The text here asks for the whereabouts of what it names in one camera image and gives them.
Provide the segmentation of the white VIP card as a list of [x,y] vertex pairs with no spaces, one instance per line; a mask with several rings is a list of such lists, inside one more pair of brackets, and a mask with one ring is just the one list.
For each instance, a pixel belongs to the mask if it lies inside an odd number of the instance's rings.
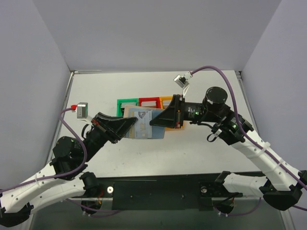
[[134,136],[137,139],[152,138],[152,127],[150,121],[152,119],[151,111],[136,111],[134,116],[138,119],[135,123]]

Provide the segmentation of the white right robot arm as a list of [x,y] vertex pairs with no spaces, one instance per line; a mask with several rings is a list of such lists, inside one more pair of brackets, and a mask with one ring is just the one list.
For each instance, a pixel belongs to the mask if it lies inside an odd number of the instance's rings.
[[186,102],[175,94],[169,106],[150,121],[152,126],[181,128],[184,121],[210,127],[208,142],[217,138],[243,153],[263,176],[246,176],[223,171],[214,182],[201,185],[213,197],[227,195],[255,196],[264,199],[277,210],[285,211],[296,205],[307,184],[307,172],[300,171],[279,157],[264,142],[246,119],[239,116],[236,122],[234,111],[226,105],[227,92],[220,87],[207,90],[202,103]]

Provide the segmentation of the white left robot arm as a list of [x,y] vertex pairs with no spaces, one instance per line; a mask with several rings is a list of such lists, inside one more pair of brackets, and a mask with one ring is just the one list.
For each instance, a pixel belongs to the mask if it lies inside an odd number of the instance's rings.
[[107,143],[118,143],[137,122],[137,118],[94,117],[77,112],[76,117],[90,126],[79,137],[71,127],[62,124],[73,137],[61,137],[53,148],[54,158],[33,176],[11,188],[0,191],[0,224],[17,226],[41,208],[75,196],[94,197],[102,190],[87,162]]

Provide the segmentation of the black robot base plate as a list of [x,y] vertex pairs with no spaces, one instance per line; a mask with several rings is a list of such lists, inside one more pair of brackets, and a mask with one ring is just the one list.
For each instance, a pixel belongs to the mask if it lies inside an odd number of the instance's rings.
[[100,177],[99,188],[81,198],[112,200],[112,209],[132,210],[211,210],[213,200],[227,204],[240,193],[230,193],[215,183],[219,174],[184,174],[128,177]]

